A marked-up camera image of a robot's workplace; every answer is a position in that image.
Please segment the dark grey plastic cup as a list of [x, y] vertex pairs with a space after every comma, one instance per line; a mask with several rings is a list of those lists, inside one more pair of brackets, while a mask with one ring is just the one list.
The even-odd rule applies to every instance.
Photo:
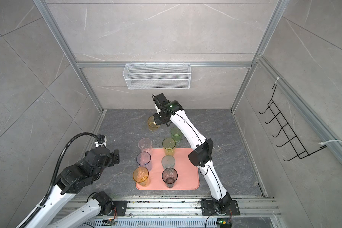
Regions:
[[174, 168], [164, 169], [161, 176], [168, 188], [172, 188], [178, 179], [178, 173]]

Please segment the teal plastic cup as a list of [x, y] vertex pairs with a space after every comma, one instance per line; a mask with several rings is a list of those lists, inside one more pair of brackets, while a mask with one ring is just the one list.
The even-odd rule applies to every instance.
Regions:
[[161, 163], [164, 169], [174, 168], [176, 164], [176, 160], [173, 156], [166, 155], [162, 158]]

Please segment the tall yellow plastic cup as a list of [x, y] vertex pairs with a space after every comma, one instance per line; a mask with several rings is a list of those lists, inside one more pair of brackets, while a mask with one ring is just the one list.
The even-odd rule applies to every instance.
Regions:
[[145, 167], [138, 167], [133, 172], [133, 180], [140, 186], [146, 187], [150, 183], [149, 171]]

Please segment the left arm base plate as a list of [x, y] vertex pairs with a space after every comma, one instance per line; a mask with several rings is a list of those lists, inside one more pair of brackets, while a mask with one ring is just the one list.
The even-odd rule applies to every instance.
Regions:
[[128, 204], [128, 201], [126, 200], [113, 201], [112, 210], [108, 214], [108, 216], [114, 217], [115, 211], [117, 213], [116, 215], [117, 217], [125, 216], [125, 212], [127, 210], [127, 204]]

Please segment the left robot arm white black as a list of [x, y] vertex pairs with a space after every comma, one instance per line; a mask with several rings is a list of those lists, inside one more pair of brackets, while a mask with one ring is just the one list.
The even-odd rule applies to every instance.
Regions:
[[[82, 136], [95, 138], [95, 148], [85, 152], [84, 158], [74, 165], [60, 171], [60, 165], [68, 148]], [[76, 228], [99, 214], [107, 216], [114, 212], [116, 208], [112, 198], [104, 191], [95, 192], [82, 207], [59, 221], [51, 223], [58, 212], [84, 187], [93, 184], [101, 177], [105, 168], [112, 167], [119, 162], [119, 150], [111, 152], [107, 149], [106, 136], [89, 132], [75, 135], [59, 155], [45, 196], [18, 226], [20, 228]]]

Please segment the blue plastic cup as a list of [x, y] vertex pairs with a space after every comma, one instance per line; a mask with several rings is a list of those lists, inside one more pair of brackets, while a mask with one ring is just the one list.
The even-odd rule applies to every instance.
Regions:
[[136, 162], [139, 165], [139, 167], [144, 167], [148, 171], [152, 170], [152, 167], [153, 167], [152, 157], [149, 152], [147, 151], [140, 152], [136, 157]]

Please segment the short green plastic cup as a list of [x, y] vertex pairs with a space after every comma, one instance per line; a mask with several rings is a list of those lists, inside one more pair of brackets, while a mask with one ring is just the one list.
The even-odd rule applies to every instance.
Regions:
[[171, 135], [174, 141], [179, 142], [182, 139], [182, 132], [178, 127], [173, 127], [171, 129]]

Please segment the short yellow plastic cup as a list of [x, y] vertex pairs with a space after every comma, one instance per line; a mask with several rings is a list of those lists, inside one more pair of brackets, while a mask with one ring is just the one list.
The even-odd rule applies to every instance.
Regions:
[[148, 118], [147, 124], [148, 124], [148, 129], [152, 132], [158, 130], [160, 127], [159, 125], [156, 124], [156, 122], [154, 120], [154, 116], [151, 116]]

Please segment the tall green plastic cup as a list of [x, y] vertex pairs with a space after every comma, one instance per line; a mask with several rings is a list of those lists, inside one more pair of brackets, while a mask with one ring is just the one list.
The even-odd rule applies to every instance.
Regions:
[[165, 138], [162, 142], [165, 155], [174, 156], [176, 141], [173, 138]]

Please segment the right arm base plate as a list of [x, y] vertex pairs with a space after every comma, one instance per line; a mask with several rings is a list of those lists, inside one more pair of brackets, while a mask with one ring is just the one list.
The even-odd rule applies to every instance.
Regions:
[[239, 216], [240, 210], [236, 200], [232, 200], [231, 203], [222, 208], [217, 206], [217, 204], [212, 200], [202, 199], [200, 201], [202, 215], [209, 216], [209, 215], [232, 215], [232, 216]]

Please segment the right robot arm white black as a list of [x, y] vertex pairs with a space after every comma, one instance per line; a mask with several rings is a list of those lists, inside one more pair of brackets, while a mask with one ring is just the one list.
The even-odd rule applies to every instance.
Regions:
[[219, 214], [228, 211], [232, 198], [222, 185], [212, 161], [213, 141], [204, 137], [192, 124], [178, 101], [168, 100], [163, 93], [152, 95], [157, 113], [154, 120], [157, 125], [175, 124], [189, 142], [193, 151], [188, 155], [190, 162], [199, 169], [207, 182], [215, 210]]

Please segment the pink tray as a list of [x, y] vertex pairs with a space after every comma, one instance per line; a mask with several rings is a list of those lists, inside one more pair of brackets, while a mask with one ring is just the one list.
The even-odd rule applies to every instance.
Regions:
[[177, 181], [172, 188], [166, 186], [162, 180], [162, 158], [165, 156], [162, 148], [154, 148], [152, 154], [153, 168], [150, 171], [150, 183], [147, 186], [142, 186], [138, 183], [135, 184], [136, 188], [141, 191], [170, 191], [170, 190], [196, 190], [199, 188], [199, 171], [194, 166], [188, 154], [192, 152], [191, 148], [177, 148], [175, 150], [175, 170], [178, 173]]

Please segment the clear plastic cup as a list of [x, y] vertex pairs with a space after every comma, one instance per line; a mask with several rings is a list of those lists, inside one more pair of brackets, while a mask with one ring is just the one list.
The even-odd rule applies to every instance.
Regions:
[[153, 144], [151, 139], [143, 138], [138, 142], [138, 147], [141, 152], [148, 152], [149, 154], [153, 153]]

